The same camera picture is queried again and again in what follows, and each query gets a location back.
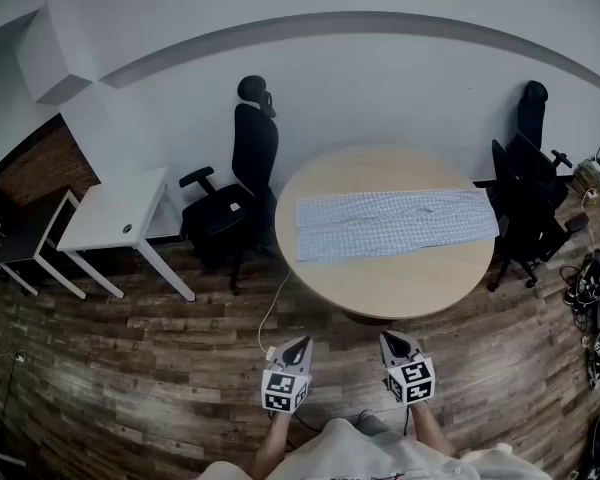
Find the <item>black mesh office chair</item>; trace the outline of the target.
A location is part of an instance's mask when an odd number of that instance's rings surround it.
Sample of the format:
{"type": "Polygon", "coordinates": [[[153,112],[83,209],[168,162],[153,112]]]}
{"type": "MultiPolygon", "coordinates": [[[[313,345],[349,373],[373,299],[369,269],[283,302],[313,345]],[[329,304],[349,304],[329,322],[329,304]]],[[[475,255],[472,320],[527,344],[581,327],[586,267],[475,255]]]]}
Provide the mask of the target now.
{"type": "Polygon", "coordinates": [[[531,263],[539,255],[541,235],[539,222],[532,215],[533,192],[515,175],[505,149],[496,140],[492,141],[492,157],[496,175],[493,208],[499,226],[495,251],[502,258],[502,265],[488,289],[494,292],[499,287],[512,261],[517,262],[527,273],[526,287],[533,288],[538,278],[531,263]]]}
{"type": "Polygon", "coordinates": [[[540,261],[550,259],[562,247],[571,234],[581,230],[588,218],[581,214],[561,227],[555,220],[555,211],[565,201],[568,187],[558,178],[557,168],[573,164],[567,155],[552,150],[549,159],[541,150],[545,107],[548,91],[537,81],[530,81],[523,89],[517,105],[517,129],[505,151],[513,173],[529,192],[534,205],[529,225],[532,251],[522,260],[529,279],[526,286],[532,288],[537,282],[533,269],[540,261]]]}

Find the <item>person's grey shoe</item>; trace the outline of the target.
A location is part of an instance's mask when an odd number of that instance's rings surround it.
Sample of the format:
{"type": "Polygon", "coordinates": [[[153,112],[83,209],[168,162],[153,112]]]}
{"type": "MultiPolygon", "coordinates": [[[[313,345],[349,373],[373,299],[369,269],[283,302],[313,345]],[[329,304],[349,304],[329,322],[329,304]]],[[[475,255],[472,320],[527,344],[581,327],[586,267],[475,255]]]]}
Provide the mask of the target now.
{"type": "Polygon", "coordinates": [[[368,437],[390,431],[390,427],[376,417],[370,410],[364,410],[359,414],[355,427],[360,433],[368,437]]]}

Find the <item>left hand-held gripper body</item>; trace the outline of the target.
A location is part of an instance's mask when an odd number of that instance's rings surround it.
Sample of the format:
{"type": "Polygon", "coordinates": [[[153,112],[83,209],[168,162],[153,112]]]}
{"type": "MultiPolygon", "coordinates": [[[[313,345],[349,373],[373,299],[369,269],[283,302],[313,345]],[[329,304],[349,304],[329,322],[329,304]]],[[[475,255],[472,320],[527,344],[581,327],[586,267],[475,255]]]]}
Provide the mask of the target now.
{"type": "Polygon", "coordinates": [[[266,362],[261,382],[262,407],[269,411],[294,413],[309,395],[312,376],[294,373],[292,368],[282,368],[266,362]]]}

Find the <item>blue checkered cloth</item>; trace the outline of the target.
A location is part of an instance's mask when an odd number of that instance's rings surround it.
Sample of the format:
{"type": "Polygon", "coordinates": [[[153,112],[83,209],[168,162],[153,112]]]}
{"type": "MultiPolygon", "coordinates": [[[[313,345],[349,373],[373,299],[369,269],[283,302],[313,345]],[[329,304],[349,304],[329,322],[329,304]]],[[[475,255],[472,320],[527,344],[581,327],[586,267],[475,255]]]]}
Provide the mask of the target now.
{"type": "Polygon", "coordinates": [[[499,226],[484,189],[367,192],[298,198],[296,259],[330,263],[489,240],[499,226]]]}

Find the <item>person's right forearm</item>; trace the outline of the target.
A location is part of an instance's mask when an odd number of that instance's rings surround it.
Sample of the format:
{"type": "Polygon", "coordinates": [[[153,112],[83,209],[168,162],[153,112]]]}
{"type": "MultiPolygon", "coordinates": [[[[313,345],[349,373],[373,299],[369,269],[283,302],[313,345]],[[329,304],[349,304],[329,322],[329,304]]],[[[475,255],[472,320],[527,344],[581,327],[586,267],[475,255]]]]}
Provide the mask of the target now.
{"type": "Polygon", "coordinates": [[[426,401],[420,401],[410,406],[416,439],[448,457],[456,457],[457,450],[443,433],[439,423],[433,416],[426,401]]]}

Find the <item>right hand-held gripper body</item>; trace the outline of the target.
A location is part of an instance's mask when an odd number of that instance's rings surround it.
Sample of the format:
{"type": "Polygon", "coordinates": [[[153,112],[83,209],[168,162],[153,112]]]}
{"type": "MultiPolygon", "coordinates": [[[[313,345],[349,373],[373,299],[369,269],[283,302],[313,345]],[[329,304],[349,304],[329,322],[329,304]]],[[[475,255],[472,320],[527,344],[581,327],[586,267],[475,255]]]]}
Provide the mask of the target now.
{"type": "Polygon", "coordinates": [[[388,390],[404,406],[427,401],[434,395],[432,360],[418,354],[414,361],[387,370],[388,390]]]}

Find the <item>person's left forearm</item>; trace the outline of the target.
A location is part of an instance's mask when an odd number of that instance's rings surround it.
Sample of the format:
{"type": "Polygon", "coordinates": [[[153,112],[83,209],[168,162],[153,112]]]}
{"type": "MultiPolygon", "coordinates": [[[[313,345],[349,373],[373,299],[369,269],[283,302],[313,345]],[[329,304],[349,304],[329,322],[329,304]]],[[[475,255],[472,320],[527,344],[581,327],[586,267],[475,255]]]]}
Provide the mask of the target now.
{"type": "Polygon", "coordinates": [[[291,413],[274,413],[250,468],[249,475],[253,480],[266,480],[284,460],[291,418],[291,413]]]}

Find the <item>person's cream shirt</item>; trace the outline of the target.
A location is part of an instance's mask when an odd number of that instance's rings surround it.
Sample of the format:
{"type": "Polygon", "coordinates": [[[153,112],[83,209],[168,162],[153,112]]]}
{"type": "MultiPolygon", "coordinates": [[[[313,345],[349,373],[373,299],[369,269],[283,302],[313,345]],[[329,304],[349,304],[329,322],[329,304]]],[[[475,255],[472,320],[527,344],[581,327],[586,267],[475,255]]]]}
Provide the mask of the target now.
{"type": "Polygon", "coordinates": [[[344,419],[286,455],[265,480],[552,480],[502,449],[456,459],[394,431],[375,436],[344,419]]]}

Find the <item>white frame dark top desk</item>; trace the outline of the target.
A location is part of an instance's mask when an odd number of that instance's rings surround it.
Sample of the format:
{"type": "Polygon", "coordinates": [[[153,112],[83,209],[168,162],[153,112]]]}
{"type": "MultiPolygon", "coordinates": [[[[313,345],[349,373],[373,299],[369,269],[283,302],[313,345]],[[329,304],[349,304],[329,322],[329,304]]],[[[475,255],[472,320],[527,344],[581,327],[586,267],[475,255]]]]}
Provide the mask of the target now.
{"type": "Polygon", "coordinates": [[[68,186],[20,207],[15,221],[3,226],[0,219],[0,233],[4,235],[0,247],[0,268],[15,280],[24,290],[38,296],[39,292],[14,269],[13,265],[24,261],[34,261],[78,298],[84,300],[86,294],[61,274],[42,256],[45,244],[56,248],[55,242],[49,240],[49,234],[57,221],[63,207],[69,203],[76,209],[79,201],[68,186]]]}

